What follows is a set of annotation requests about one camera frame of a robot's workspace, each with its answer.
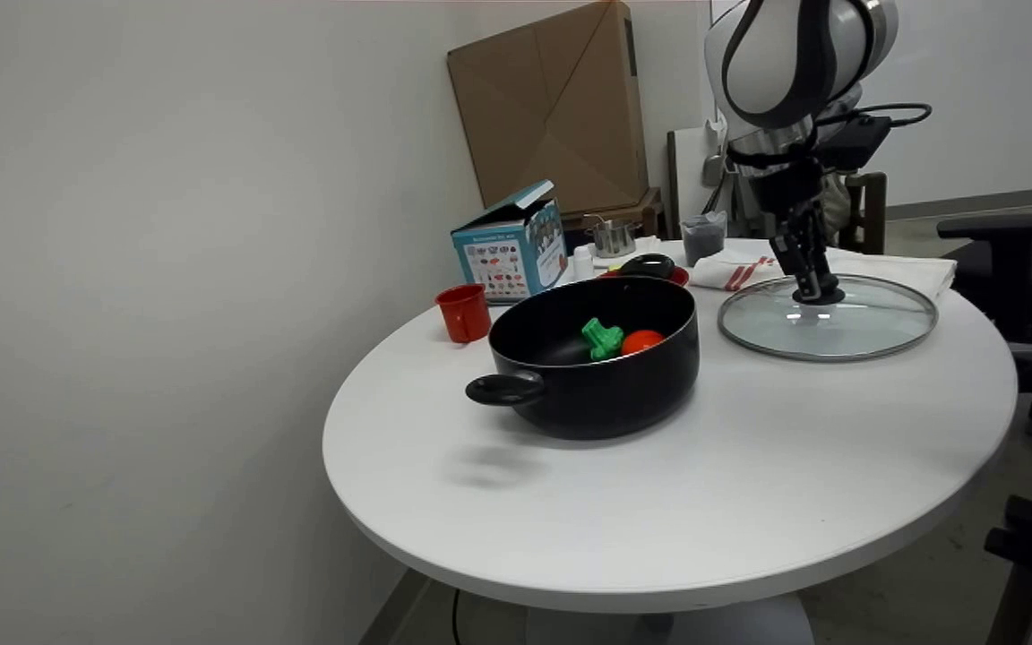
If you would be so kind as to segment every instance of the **white round table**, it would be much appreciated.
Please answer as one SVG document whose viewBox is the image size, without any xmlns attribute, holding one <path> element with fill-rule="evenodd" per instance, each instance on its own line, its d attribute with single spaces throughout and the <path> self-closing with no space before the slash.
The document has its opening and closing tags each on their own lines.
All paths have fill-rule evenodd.
<svg viewBox="0 0 1032 645">
<path fill-rule="evenodd" d="M 940 325 L 874 361 L 785 361 L 718 331 L 665 422 L 555 439 L 463 389 L 486 340 L 429 306 L 373 347 L 327 416 L 321 459 L 351 520 L 453 588 L 566 611 L 689 611 L 789 594 L 932 529 L 1007 435 L 1018 379 L 954 288 Z"/>
</svg>

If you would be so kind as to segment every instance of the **cable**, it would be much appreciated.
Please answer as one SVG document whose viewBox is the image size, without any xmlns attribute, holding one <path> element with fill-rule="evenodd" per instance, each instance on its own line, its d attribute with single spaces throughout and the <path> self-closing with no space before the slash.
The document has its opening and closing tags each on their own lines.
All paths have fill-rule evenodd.
<svg viewBox="0 0 1032 645">
<path fill-rule="evenodd" d="M 457 588 L 453 591 L 453 645 L 463 645 L 463 636 L 457 636 Z"/>
<path fill-rule="evenodd" d="M 916 120 L 934 115 L 932 103 L 866 103 L 866 107 L 853 107 L 853 109 L 843 109 L 843 115 L 818 118 L 818 125 L 853 120 L 861 115 L 880 115 L 880 109 L 915 109 L 909 118 L 889 118 L 892 130 L 908 130 L 908 125 L 916 125 Z"/>
</svg>

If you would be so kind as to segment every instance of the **floor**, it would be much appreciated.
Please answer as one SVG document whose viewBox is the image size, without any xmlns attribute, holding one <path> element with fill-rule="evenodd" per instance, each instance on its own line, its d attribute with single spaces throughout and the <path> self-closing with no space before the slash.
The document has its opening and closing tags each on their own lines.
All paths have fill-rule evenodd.
<svg viewBox="0 0 1032 645">
<path fill-rule="evenodd" d="M 889 250 L 948 250 L 954 242 L 934 237 L 934 223 L 929 216 L 892 217 Z M 1032 439 L 1021 433 L 1021 419 L 946 525 L 879 564 L 803 591 L 818 645 L 981 645 L 1009 573 L 981 542 L 1001 524 L 1007 495 L 1032 495 Z M 429 585 L 389 640 L 456 645 L 447 616 L 453 591 Z M 523 645 L 527 636 L 516 605 L 463 597 L 457 618 L 463 645 Z"/>
</svg>

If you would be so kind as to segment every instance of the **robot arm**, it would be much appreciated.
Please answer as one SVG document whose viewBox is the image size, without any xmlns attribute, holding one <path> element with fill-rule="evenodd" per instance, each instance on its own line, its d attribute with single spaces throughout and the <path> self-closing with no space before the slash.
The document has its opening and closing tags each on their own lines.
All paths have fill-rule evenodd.
<svg viewBox="0 0 1032 645">
<path fill-rule="evenodd" d="M 843 297 L 823 260 L 818 115 L 855 103 L 855 83 L 889 54 L 895 28 L 892 0 L 744 0 L 706 34 L 730 162 L 751 181 L 781 268 L 799 282 L 797 299 Z"/>
</svg>

